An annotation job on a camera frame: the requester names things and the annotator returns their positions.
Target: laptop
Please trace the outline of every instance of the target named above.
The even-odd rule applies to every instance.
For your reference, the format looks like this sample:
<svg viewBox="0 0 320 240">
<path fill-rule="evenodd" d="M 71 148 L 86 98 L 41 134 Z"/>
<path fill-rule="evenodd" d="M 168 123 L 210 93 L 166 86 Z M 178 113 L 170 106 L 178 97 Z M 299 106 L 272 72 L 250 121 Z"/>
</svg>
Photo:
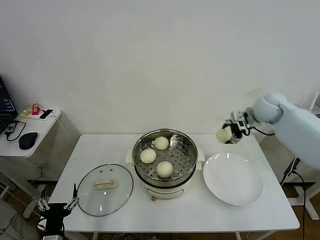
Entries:
<svg viewBox="0 0 320 240">
<path fill-rule="evenodd" d="M 0 133 L 7 128 L 11 120 L 16 119 L 17 115 L 17 110 L 0 76 Z"/>
</svg>

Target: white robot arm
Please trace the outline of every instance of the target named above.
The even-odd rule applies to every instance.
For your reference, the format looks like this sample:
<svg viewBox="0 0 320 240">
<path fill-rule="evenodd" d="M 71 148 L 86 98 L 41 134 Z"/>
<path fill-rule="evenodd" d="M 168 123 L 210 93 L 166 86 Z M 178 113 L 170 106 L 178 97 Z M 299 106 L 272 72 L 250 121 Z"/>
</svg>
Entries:
<svg viewBox="0 0 320 240">
<path fill-rule="evenodd" d="M 252 108 L 231 113 L 216 137 L 222 143 L 236 144 L 250 129 L 265 123 L 298 158 L 320 169 L 320 118 L 294 106 L 283 95 L 261 96 Z"/>
</svg>

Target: computer mouse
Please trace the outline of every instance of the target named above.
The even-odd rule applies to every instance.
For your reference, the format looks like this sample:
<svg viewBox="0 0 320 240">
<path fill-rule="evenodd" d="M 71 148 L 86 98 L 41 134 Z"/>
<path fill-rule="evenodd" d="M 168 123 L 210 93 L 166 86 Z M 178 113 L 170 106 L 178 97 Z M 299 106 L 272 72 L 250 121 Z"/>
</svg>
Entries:
<svg viewBox="0 0 320 240">
<path fill-rule="evenodd" d="M 22 150 L 30 149 L 35 145 L 38 133 L 28 132 L 19 138 L 19 148 Z"/>
</svg>

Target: steamed bun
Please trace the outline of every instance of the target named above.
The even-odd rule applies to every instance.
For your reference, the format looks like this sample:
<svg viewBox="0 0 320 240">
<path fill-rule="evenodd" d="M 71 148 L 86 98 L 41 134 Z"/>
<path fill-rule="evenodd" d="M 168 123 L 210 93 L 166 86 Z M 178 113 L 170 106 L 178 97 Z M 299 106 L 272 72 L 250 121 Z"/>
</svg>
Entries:
<svg viewBox="0 0 320 240">
<path fill-rule="evenodd" d="M 156 166 L 156 173 L 161 178 L 168 178 L 174 173 L 174 166 L 168 161 L 162 161 Z"/>
<path fill-rule="evenodd" d="M 222 144 L 225 144 L 226 142 L 230 141 L 232 138 L 230 126 L 227 126 L 226 128 L 221 128 L 219 131 L 216 132 L 215 137 Z"/>
<path fill-rule="evenodd" d="M 150 164 L 156 159 L 156 156 L 157 154 L 153 149 L 147 148 L 141 152 L 140 159 L 144 164 Z"/>
<path fill-rule="evenodd" d="M 154 146 L 159 150 L 165 150 L 169 146 L 169 141 L 164 136 L 158 136 L 154 140 Z"/>
</svg>

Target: white plate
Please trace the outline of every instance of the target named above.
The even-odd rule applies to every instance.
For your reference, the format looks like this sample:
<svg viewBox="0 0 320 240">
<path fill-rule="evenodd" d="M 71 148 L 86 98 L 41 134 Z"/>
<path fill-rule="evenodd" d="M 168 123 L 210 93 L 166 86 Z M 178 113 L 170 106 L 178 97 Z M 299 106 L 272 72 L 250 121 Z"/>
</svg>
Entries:
<svg viewBox="0 0 320 240">
<path fill-rule="evenodd" d="M 255 166 L 235 153 L 218 153 L 203 167 L 205 184 L 222 201 L 247 206 L 258 201 L 264 192 L 264 182 Z"/>
</svg>

